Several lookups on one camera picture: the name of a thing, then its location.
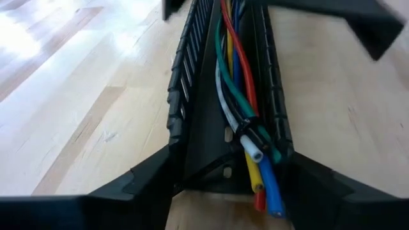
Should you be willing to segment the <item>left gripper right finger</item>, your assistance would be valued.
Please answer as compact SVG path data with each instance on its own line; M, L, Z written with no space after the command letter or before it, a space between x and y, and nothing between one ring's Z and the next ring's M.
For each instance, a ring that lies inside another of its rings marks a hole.
M283 199L295 229L408 230L408 200L299 153L284 168Z

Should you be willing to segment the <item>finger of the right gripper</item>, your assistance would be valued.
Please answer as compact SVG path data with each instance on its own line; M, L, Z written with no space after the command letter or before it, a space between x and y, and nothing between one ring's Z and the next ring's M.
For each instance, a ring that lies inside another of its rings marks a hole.
M181 8L184 2L185 0L162 0L162 19L168 20L173 13Z
M404 18L377 0L260 0L260 4L344 19L372 60L386 53L405 26Z

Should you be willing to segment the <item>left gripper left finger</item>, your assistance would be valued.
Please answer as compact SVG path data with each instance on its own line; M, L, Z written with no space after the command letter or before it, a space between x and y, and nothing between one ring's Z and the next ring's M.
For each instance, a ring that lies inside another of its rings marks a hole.
M174 165L162 149L83 195L1 198L1 229L164 229Z

